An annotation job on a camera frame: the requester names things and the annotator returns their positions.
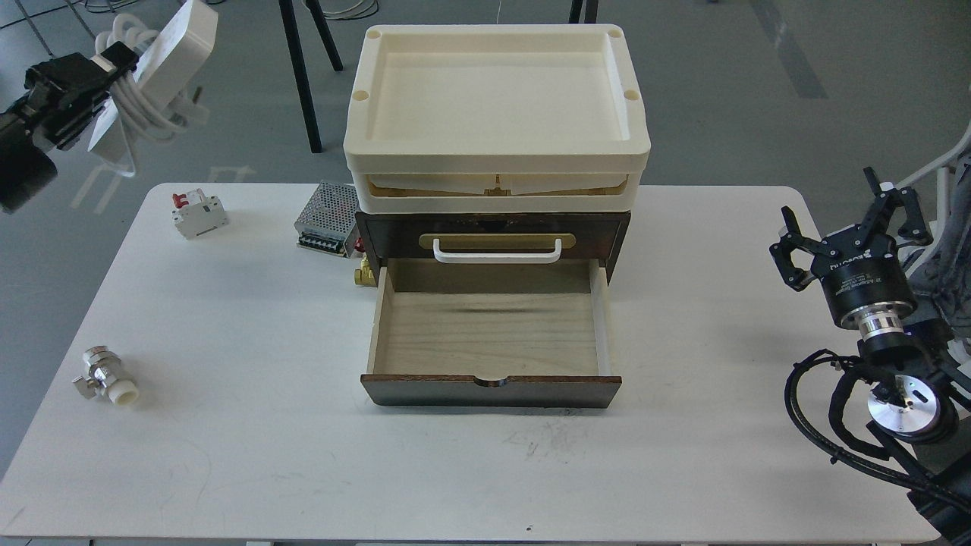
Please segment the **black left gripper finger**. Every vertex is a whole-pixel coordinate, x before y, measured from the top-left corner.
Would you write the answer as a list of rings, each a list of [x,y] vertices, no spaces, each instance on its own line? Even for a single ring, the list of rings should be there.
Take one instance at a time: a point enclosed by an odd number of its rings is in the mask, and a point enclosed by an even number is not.
[[[95,53],[95,76],[98,80],[118,80],[132,72],[139,55],[124,42],[114,42],[104,51]]]

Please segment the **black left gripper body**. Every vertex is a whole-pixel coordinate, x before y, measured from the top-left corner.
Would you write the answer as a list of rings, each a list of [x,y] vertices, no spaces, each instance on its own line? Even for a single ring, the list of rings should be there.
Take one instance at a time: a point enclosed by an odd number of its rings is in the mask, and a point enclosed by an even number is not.
[[[70,53],[28,69],[27,126],[42,151],[72,148],[108,99],[115,66]]]

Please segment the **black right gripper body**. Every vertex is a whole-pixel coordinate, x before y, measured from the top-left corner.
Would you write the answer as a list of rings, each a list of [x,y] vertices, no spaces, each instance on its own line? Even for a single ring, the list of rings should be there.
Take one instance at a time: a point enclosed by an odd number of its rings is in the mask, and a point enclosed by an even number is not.
[[[822,239],[825,251],[812,261],[830,317],[839,328],[854,329],[861,308],[891,308],[899,318],[918,307],[897,259],[896,241],[877,233],[864,241],[860,229],[842,229]]]

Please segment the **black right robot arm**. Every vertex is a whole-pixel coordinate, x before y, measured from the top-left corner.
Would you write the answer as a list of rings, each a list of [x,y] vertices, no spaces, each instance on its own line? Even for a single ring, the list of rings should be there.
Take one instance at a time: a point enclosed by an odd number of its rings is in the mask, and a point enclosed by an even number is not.
[[[905,488],[913,508],[950,544],[969,543],[969,453],[943,470],[921,464],[908,445],[939,444],[960,424],[958,408],[969,408],[969,377],[949,353],[954,336],[942,318],[915,324],[906,319],[919,300],[888,234],[897,209],[907,215],[898,237],[929,246],[933,236],[912,189],[881,182],[864,170],[874,201],[862,221],[813,240],[805,237],[791,208],[781,209],[786,227],[769,252],[781,280],[801,291],[819,281],[833,324],[859,332],[859,352],[840,356],[816,350],[794,363],[784,388],[791,422],[809,441],[843,463]],[[801,410],[800,379],[819,364],[842,373],[830,397],[830,441]]]

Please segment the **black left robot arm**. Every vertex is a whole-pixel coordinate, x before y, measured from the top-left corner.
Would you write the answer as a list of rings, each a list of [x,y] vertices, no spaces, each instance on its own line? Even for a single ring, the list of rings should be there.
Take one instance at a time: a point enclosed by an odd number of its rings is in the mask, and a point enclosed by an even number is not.
[[[72,148],[103,108],[112,84],[132,72],[139,56],[115,42],[87,58],[71,53],[27,69],[24,87],[2,114],[2,210],[14,213],[58,176],[51,149]]]

